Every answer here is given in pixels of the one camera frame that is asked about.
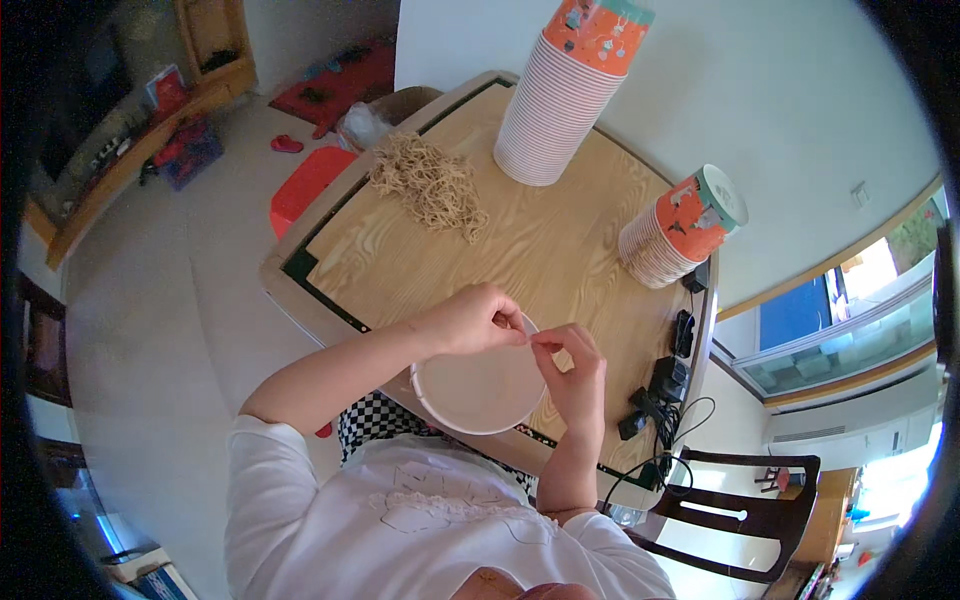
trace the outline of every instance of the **chair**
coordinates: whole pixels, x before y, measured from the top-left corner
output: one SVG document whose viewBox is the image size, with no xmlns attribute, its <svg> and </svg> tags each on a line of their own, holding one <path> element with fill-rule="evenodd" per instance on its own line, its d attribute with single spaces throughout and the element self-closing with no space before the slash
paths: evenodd
<svg viewBox="0 0 960 600">
<path fill-rule="evenodd" d="M 310 153 L 270 200 L 270 224 L 276 239 L 283 237 L 310 203 L 356 158 L 354 153 L 336 146 L 323 146 Z"/>
<path fill-rule="evenodd" d="M 742 454 L 717 454 L 700 452 L 684 447 L 680 457 L 685 461 L 714 463 L 715 465 L 740 465 L 743 467 L 802 467 L 806 480 L 800 494 L 792 500 L 775 498 L 756 498 L 730 493 L 707 492 L 693 488 L 684 495 L 666 492 L 653 509 L 666 518 L 700 525 L 709 529 L 726 531 L 755 538 L 767 538 L 780 542 L 780 555 L 767 571 L 756 571 L 742 566 L 717 563 L 692 556 L 673 548 L 650 541 L 637 532 L 627 529 L 624 533 L 639 547 L 680 563 L 689 564 L 703 570 L 743 579 L 761 584 L 776 582 L 786 569 L 790 557 L 800 545 L 806 523 L 810 519 L 813 501 L 817 496 L 817 474 L 820 472 L 820 458 L 816 456 L 747 456 Z M 670 485 L 669 488 L 683 494 L 686 488 Z M 690 502 L 729 511 L 746 511 L 742 521 L 736 517 L 707 513 L 681 506 L 681 502 Z"/>
<path fill-rule="evenodd" d="M 763 475 L 762 479 L 755 479 L 754 483 L 769 483 L 770 485 L 766 488 L 760 490 L 761 492 L 772 492 L 773 490 L 780 490 L 781 492 L 786 492 L 786 487 L 790 483 L 790 470 L 787 468 L 770 468 L 767 467 L 767 472 Z"/>
</svg>

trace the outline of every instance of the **television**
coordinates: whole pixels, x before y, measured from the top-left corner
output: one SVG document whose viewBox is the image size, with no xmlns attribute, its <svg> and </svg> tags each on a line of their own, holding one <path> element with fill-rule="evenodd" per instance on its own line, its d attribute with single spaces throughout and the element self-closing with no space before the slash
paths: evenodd
<svg viewBox="0 0 960 600">
<path fill-rule="evenodd" d="M 80 145 L 113 107 L 132 90 L 127 65 L 112 24 L 92 39 L 79 41 L 55 84 L 51 124 L 40 150 L 40 164 L 56 181 Z"/>
</svg>

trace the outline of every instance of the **white shirt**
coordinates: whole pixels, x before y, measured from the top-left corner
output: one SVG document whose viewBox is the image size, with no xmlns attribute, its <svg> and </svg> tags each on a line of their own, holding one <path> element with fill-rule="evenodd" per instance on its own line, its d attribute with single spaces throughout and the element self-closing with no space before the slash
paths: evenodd
<svg viewBox="0 0 960 600">
<path fill-rule="evenodd" d="M 608 517 L 561 528 L 500 467 L 440 439 L 364 444 L 317 483 L 303 437 L 250 416 L 228 438 L 227 577 L 236 598 L 447 599 L 479 566 L 524 589 L 673 598 L 654 558 Z"/>
</svg>

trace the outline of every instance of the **light switch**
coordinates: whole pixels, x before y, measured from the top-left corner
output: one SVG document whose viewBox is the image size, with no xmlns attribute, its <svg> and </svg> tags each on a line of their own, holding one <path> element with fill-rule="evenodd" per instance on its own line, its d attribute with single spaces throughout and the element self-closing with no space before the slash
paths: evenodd
<svg viewBox="0 0 960 600">
<path fill-rule="evenodd" d="M 858 208 L 863 208 L 870 202 L 870 195 L 867 194 L 866 185 L 867 185 L 866 181 L 861 181 L 850 192 L 850 196 L 851 198 L 853 198 L 853 202 L 857 205 Z"/>
</svg>

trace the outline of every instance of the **woman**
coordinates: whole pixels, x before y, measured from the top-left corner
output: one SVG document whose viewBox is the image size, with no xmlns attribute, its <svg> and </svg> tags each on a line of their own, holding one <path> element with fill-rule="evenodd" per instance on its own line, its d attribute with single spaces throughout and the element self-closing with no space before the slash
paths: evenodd
<svg viewBox="0 0 960 600">
<path fill-rule="evenodd" d="M 317 483 L 303 436 L 355 398 L 436 354 L 527 343 L 566 424 L 540 476 L 536 510 L 517 480 L 490 460 L 446 437 L 394 436 L 396 424 L 383 421 L 361 427 L 361 437 L 391 439 L 355 451 L 341 423 L 348 459 Z M 573 358 L 566 372 L 552 358 L 561 349 Z M 606 361 L 585 329 L 568 324 L 528 339 L 519 307 L 489 283 L 280 370 L 253 392 L 229 436 L 231 592 L 284 599 L 673 597 L 654 559 L 594 508 L 605 375 Z M 365 401 L 354 405 L 352 420 L 388 406 Z M 399 429 L 412 423 L 425 432 L 405 414 Z"/>
</svg>

